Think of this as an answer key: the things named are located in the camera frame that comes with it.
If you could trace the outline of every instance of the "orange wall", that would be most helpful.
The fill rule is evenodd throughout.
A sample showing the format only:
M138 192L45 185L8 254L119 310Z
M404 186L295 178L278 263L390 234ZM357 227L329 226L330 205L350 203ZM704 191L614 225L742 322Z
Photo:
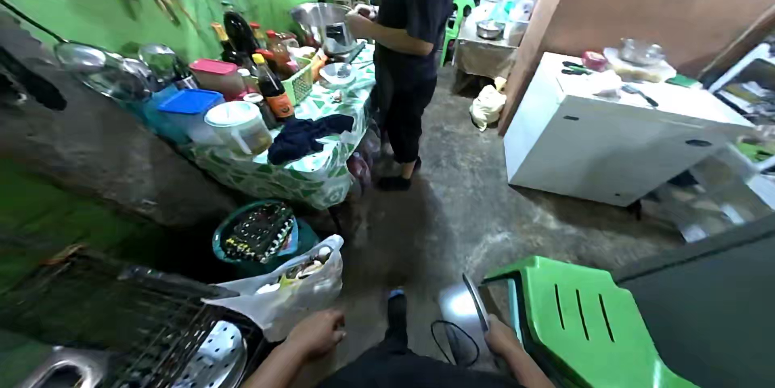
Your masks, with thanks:
M616 46L621 37L664 47L667 60L695 76L775 0L560 0L543 48L567 55Z

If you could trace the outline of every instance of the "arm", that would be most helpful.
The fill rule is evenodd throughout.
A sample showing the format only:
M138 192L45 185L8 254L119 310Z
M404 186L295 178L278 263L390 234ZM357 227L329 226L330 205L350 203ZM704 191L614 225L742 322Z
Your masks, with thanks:
M369 38L379 44L407 55L425 56L433 50L433 43L409 36L406 29L395 29L374 23L357 11L346 17L347 27L356 38Z
M366 6L357 6L347 15L347 26L356 38L371 38L402 54L429 55L440 38L441 25L450 16L452 4L450 0L405 0L405 3L405 29L372 22L369 18L373 15L366 13Z
M342 341L345 333L337 328L343 324L344 315L337 310L323 310L305 318L241 388L287 388L310 358L327 353Z
M490 330L484 335L490 350L499 354L514 377L525 388L554 388L554 384L538 367L530 355L525 352L514 330L503 324L495 315L490 314Z

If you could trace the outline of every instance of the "person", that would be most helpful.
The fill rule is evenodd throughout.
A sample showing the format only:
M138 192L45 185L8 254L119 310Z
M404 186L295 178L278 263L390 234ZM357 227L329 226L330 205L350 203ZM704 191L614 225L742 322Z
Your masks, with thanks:
M407 190L419 169L421 117L436 88L439 62L436 51L443 41L452 0L379 0L379 10L359 5L346 17L356 38L376 42L374 64L378 122L387 131L398 176L383 177L377 187Z
M406 297L402 293L387 301L387 318L384 340L329 376L318 388L554 388L522 348L514 331L493 314L484 338L490 350L506 361L514 379L443 363L409 350ZM293 328L241 388L287 388L305 363L332 351L344 339L343 327L340 311L323 310L310 315Z

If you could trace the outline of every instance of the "blue lid container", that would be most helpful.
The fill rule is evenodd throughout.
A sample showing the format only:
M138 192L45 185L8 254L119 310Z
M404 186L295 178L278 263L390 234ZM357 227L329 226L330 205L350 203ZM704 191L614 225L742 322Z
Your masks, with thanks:
M219 92L186 88L161 102L157 109L165 113L199 114L212 108L219 99L223 100Z
M219 92L187 88L162 101L157 109L168 123L185 132L195 143L220 145L222 142L212 126L205 123L205 114L224 102Z

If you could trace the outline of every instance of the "white chest freezer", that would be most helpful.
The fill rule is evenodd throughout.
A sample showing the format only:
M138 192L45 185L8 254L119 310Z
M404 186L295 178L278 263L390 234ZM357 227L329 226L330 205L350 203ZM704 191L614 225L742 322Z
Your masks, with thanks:
M593 96L546 53L504 136L509 184L626 206L717 151L752 125L704 90L637 84L637 94Z

